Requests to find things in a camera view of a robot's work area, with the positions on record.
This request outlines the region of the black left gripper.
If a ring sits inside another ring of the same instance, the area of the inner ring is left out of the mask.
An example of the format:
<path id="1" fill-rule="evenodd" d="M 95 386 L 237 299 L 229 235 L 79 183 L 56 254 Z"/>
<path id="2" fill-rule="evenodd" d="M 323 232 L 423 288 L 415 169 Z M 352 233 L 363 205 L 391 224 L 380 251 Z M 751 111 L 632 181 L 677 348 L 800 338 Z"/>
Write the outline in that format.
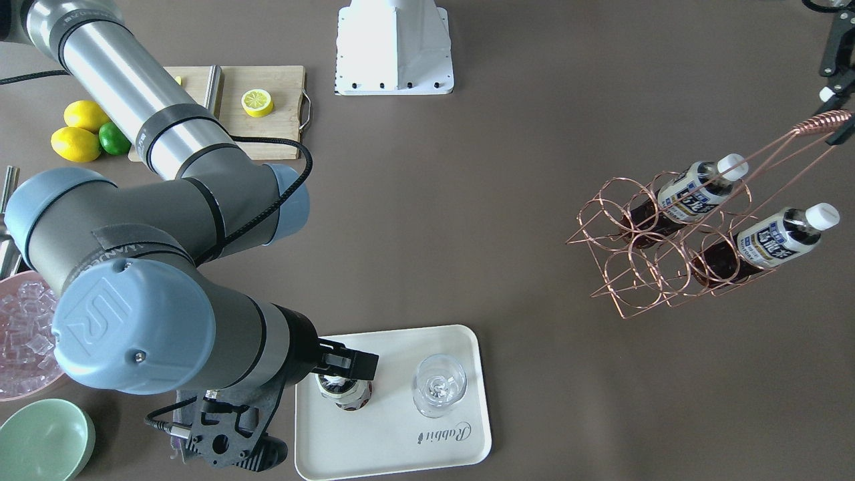
<path id="1" fill-rule="evenodd" d="M 852 1 L 833 1 L 818 4 L 818 12 L 833 16 L 819 67 L 819 74 L 827 79 L 818 109 L 823 114 L 842 109 L 853 96 L 854 6 Z"/>

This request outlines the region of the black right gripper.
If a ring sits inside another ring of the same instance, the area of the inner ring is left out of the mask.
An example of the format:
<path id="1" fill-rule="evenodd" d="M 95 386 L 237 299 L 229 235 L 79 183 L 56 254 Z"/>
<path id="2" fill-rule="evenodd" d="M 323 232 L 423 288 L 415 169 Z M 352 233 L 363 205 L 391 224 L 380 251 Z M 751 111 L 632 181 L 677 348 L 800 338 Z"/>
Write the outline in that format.
<path id="1" fill-rule="evenodd" d="M 283 392 L 312 373 L 371 381 L 378 361 L 378 354 L 347 348 L 338 341 L 297 341 L 280 371 L 266 383 L 254 389 L 222 389 L 216 397 L 196 391 L 147 414 L 146 424 L 180 438 L 184 451 L 212 468 L 268 471 L 288 456 L 286 442 L 268 433 Z"/>

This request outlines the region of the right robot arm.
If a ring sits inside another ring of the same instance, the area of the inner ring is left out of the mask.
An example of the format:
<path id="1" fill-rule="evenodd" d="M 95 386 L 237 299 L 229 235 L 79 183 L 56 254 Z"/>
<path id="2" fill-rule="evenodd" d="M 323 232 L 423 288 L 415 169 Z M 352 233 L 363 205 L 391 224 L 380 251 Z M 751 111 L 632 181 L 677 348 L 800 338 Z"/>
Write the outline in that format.
<path id="1" fill-rule="evenodd" d="M 111 1 L 3 1 L 2 40 L 33 45 L 103 107 L 161 182 L 118 188 L 54 168 L 13 193 L 6 223 L 55 289 L 55 358 L 88 387 L 177 391 L 148 426 L 214 468 L 265 471 L 287 445 L 267 433 L 283 391 L 309 374 L 371 381 L 378 357 L 318 338 L 310 320 L 207 280 L 198 266 L 299 231 L 302 173 L 256 164 L 138 43 Z"/>

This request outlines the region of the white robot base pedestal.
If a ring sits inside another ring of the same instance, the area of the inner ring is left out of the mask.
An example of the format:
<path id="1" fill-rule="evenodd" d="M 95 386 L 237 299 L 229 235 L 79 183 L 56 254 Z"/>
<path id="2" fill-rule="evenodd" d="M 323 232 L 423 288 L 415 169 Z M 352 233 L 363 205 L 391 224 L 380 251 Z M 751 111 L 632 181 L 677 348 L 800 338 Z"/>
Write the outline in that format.
<path id="1" fill-rule="evenodd" d="M 334 94 L 431 96 L 455 88 L 449 15 L 434 1 L 352 1 L 338 12 Z"/>

